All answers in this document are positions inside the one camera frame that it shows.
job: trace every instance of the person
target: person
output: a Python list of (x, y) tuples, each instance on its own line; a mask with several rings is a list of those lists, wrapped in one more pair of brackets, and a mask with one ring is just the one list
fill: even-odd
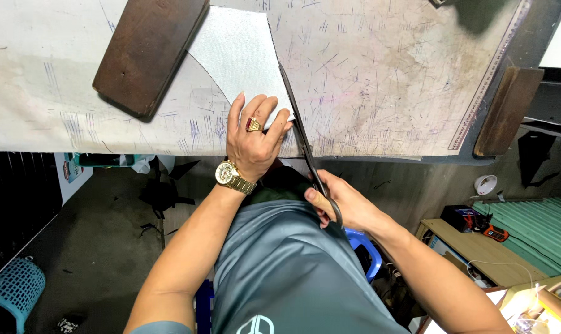
[[(368, 284), (344, 231), (330, 221), (335, 216), (328, 200), (290, 167), (271, 168), (292, 126), (290, 112), (282, 109), (267, 133), (259, 131), (277, 102), (258, 95), (244, 107), (242, 92), (232, 103), (228, 160), (217, 168), (218, 184), (159, 256), (124, 333), (193, 332), (194, 294), (213, 265), (212, 333), (408, 332)], [(365, 231), (385, 249), (443, 330), (513, 333), (453, 264), (346, 181), (318, 173), (344, 226)]]

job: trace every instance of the gray shirt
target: gray shirt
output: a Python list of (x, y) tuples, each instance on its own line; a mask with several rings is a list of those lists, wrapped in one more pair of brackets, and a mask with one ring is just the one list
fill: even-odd
[[(213, 333), (408, 333), (367, 283), (344, 232), (319, 224), (307, 202), (240, 209), (215, 264)], [(133, 334), (189, 333), (177, 325)]]

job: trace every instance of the gold watch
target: gold watch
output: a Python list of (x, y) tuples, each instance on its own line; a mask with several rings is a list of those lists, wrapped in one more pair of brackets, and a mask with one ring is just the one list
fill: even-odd
[(223, 160), (223, 162), (220, 163), (216, 168), (214, 177), (219, 185), (238, 190), (247, 195), (251, 194), (256, 186), (255, 183), (251, 183), (242, 178), (237, 166), (230, 160)]

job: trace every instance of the fingernail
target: fingernail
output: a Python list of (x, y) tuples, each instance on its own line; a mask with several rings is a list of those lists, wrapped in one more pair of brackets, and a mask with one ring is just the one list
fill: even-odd
[(313, 200), (315, 198), (314, 188), (308, 188), (305, 191), (305, 198), (308, 200)]

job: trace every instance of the wooden shelf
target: wooden shelf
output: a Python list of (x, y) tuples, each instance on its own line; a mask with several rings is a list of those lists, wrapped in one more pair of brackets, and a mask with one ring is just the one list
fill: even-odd
[(416, 234), (417, 238), (422, 238), (426, 229), (430, 229), (439, 239), (452, 247), (467, 261), (478, 260), (492, 263), (510, 263), (472, 263), (472, 266), (475, 266), (499, 286), (511, 287), (530, 282), (528, 273), (518, 264), (530, 272), (533, 281), (548, 277), (501, 243), (482, 234), (458, 232), (443, 219), (423, 219)]

